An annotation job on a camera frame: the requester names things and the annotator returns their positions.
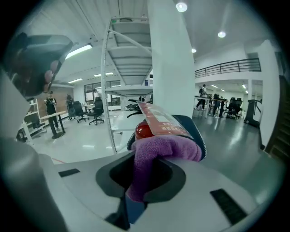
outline purple towel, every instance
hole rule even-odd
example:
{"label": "purple towel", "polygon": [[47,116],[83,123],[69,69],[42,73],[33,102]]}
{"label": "purple towel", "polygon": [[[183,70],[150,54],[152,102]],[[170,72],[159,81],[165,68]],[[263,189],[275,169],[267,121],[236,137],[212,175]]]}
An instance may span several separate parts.
{"label": "purple towel", "polygon": [[176,135],[160,135],[137,140],[132,145],[135,150],[133,181],[127,196],[142,202],[147,192],[153,159],[157,156],[173,156],[199,162],[201,149],[192,140]]}

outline staircase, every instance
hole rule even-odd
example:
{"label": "staircase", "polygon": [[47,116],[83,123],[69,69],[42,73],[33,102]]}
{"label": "staircase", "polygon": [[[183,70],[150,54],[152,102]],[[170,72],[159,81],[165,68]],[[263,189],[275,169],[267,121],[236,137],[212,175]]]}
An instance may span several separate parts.
{"label": "staircase", "polygon": [[280,76],[278,115],[265,152],[285,162],[290,160],[290,86],[283,76]]}

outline ceiling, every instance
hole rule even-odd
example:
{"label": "ceiling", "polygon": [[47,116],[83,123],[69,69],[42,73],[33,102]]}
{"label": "ceiling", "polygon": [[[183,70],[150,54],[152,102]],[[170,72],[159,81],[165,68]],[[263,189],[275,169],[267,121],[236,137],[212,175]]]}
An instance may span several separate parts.
{"label": "ceiling", "polygon": [[[252,80],[252,95],[263,96],[263,85],[262,81]],[[222,81],[212,81],[212,82],[204,82],[198,83],[196,86],[206,85],[206,88],[211,90],[225,90],[227,92],[241,92],[245,94],[245,90],[248,90],[248,80],[222,80]]]}
{"label": "ceiling", "polygon": [[[194,57],[213,49],[251,39],[270,37],[270,32],[244,5],[233,0],[183,0],[188,10],[183,14],[189,38],[197,49]],[[65,61],[56,79],[69,82],[90,79],[100,73],[102,38],[111,17],[148,15],[147,0],[47,0],[29,16],[21,30],[27,34],[62,34],[74,43],[73,50],[88,43],[87,50]],[[224,30],[227,36],[217,34]],[[110,34],[108,46],[116,45]],[[116,72],[110,57],[106,72]]]}

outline balcony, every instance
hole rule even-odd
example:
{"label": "balcony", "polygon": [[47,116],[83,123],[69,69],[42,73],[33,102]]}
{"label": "balcony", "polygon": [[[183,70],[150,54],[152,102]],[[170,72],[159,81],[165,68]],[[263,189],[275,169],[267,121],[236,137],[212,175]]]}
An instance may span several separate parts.
{"label": "balcony", "polygon": [[235,60],[220,63],[195,71],[195,78],[207,77],[223,73],[261,72],[259,58]]}

